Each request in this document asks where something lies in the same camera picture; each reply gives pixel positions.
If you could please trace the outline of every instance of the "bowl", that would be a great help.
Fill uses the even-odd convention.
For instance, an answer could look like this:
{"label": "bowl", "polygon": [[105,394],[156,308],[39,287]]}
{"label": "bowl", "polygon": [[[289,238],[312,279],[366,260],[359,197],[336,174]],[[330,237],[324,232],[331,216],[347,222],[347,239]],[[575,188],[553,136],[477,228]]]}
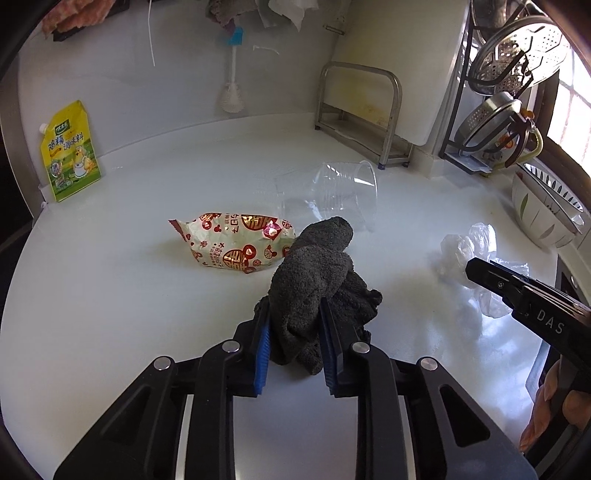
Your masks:
{"label": "bowl", "polygon": [[524,183],[528,175],[518,170],[513,176],[511,199],[521,229],[540,248],[569,244],[578,230],[564,210],[547,193],[541,200]]}
{"label": "bowl", "polygon": [[547,171],[529,163],[523,164],[523,167],[543,184],[544,188],[552,194],[554,199],[575,224],[579,226],[584,225],[584,221],[581,217],[583,206],[577,200],[577,197],[570,193],[559,180]]}

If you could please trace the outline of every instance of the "chicken cartoon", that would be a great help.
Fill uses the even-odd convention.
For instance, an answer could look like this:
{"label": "chicken cartoon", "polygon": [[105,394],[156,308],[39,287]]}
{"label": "chicken cartoon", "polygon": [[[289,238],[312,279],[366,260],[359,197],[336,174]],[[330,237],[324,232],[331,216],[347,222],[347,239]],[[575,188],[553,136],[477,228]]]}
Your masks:
{"label": "chicken cartoon", "polygon": [[82,146],[76,147],[74,152],[74,175],[81,179],[95,166],[95,162],[86,155],[86,150]]}

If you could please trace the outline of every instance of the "yellow seasoning pouch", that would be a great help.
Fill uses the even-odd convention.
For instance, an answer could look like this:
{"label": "yellow seasoning pouch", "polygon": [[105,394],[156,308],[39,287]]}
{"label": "yellow seasoning pouch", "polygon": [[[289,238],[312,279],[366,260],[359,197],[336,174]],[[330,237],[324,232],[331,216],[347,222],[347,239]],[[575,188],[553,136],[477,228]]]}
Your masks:
{"label": "yellow seasoning pouch", "polygon": [[58,202],[100,178],[88,116],[81,101],[53,116],[45,130],[41,155]]}

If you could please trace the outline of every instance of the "finger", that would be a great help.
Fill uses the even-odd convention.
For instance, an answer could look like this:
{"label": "finger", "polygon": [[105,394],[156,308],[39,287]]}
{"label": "finger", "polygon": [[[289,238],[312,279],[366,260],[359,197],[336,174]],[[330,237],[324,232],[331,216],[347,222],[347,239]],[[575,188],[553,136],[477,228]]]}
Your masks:
{"label": "finger", "polygon": [[558,389],[558,368],[560,367],[560,360],[556,360],[554,365],[548,370],[546,378],[544,379],[544,400],[551,399]]}
{"label": "finger", "polygon": [[550,424],[550,402],[544,400],[545,387],[542,385],[535,398],[532,417],[534,420],[534,440],[540,438]]}
{"label": "finger", "polygon": [[534,423],[530,420],[527,427],[523,430],[521,438],[519,439],[519,451],[525,452],[531,444],[531,438],[534,435]]}
{"label": "finger", "polygon": [[562,412],[571,425],[584,430],[591,419],[591,395],[577,391],[569,392],[564,399]]}

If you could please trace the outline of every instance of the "white countertop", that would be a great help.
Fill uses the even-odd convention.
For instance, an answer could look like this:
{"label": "white countertop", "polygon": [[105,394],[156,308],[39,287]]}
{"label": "white countertop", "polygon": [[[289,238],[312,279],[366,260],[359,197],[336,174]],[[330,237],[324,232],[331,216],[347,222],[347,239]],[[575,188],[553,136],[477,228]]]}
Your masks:
{"label": "white countertop", "polygon": [[[155,357],[200,356],[252,318],[274,269],[203,268],[168,220],[265,213],[261,192],[274,175],[361,160],[310,119],[226,121],[130,145],[102,159],[104,179],[41,214],[4,310],[0,398],[8,430],[45,479]],[[433,269],[446,234],[484,222],[501,258],[527,261],[554,284],[556,253],[520,231],[509,193],[459,170],[435,180],[380,171],[376,232],[356,233],[348,253],[384,295],[367,325],[374,344],[404,361],[437,358],[516,441],[540,340],[510,317],[476,314]],[[322,374],[272,364],[263,395],[234,405],[237,479],[354,477],[356,400],[331,397]]]}

